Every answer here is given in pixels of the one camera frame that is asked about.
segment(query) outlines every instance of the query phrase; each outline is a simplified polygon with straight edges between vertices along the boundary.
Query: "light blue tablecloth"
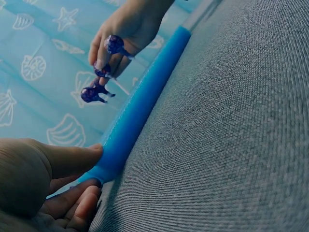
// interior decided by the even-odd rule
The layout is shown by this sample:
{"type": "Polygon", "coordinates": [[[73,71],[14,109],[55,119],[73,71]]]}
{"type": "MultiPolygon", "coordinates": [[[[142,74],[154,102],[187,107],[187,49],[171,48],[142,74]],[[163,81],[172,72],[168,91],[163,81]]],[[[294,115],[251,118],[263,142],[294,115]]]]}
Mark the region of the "light blue tablecloth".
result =
{"type": "Polygon", "coordinates": [[[89,45],[123,0],[0,0],[0,137],[52,145],[99,141],[148,65],[200,0],[178,0],[154,41],[118,78],[109,104],[86,104],[80,91],[95,77],[89,45]]]}

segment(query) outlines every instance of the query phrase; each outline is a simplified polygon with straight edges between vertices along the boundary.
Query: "blue pool noodle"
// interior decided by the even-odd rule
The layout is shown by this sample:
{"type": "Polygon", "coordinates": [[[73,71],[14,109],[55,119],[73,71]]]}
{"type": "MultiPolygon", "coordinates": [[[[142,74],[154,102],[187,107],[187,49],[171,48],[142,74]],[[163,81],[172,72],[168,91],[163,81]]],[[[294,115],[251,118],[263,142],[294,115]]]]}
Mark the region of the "blue pool noodle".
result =
{"type": "Polygon", "coordinates": [[[106,183],[121,173],[190,36],[191,33],[187,29],[181,26],[177,28],[139,86],[130,95],[120,115],[104,133],[101,141],[104,147],[102,158],[93,169],[81,177],[80,181],[94,177],[106,183]]]}

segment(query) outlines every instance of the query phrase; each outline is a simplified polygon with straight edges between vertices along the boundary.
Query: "hand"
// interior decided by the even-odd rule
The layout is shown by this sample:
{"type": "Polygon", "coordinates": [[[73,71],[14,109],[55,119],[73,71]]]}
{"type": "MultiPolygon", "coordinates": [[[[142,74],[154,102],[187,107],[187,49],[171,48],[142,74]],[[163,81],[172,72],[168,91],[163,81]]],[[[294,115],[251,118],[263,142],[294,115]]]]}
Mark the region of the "hand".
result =
{"type": "Polygon", "coordinates": [[[87,149],[0,139],[0,231],[87,231],[100,195],[98,180],[45,199],[90,170],[102,151],[101,145],[87,149]]]}
{"type": "MultiPolygon", "coordinates": [[[[102,69],[107,63],[111,65],[111,76],[117,78],[128,66],[130,60],[121,54],[110,55],[104,41],[109,35],[118,35],[125,42],[125,50],[136,55],[145,48],[158,33],[162,18],[174,0],[127,0],[100,27],[94,37],[90,52],[89,63],[97,69],[102,69]]],[[[100,84],[107,83],[101,78],[100,84]]]]}

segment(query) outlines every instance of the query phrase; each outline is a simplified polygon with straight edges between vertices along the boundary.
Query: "gray fabric sofa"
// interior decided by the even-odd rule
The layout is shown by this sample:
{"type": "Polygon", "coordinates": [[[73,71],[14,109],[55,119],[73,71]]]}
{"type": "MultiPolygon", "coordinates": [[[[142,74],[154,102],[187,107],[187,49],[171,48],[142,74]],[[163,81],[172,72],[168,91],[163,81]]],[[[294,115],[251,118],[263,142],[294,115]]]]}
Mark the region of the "gray fabric sofa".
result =
{"type": "Polygon", "coordinates": [[[90,231],[309,231],[308,0],[199,23],[90,231]]]}

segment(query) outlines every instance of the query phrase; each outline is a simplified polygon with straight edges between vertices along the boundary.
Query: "purple toy figure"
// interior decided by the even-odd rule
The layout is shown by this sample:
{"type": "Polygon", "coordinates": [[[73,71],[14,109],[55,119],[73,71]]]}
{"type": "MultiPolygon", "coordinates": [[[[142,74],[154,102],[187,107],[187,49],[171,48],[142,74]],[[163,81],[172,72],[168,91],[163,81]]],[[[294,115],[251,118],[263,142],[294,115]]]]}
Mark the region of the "purple toy figure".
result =
{"type": "Polygon", "coordinates": [[[106,90],[105,86],[100,85],[99,80],[100,77],[96,77],[89,87],[82,89],[81,97],[85,102],[90,103],[100,101],[102,103],[107,103],[107,101],[105,101],[98,95],[99,93],[103,93],[111,98],[116,95],[111,94],[109,91],[106,90]]]}
{"type": "Polygon", "coordinates": [[[96,69],[96,64],[97,62],[95,62],[95,64],[93,65],[93,69],[95,74],[98,77],[104,77],[104,78],[110,78],[109,74],[111,72],[111,66],[109,64],[105,65],[105,67],[102,70],[96,69]]]}
{"type": "Polygon", "coordinates": [[[128,57],[129,59],[134,59],[134,56],[132,56],[130,53],[128,53],[124,49],[124,46],[125,46],[124,41],[118,35],[110,35],[104,41],[104,47],[106,48],[106,50],[109,54],[120,53],[120,54],[128,57]]]}

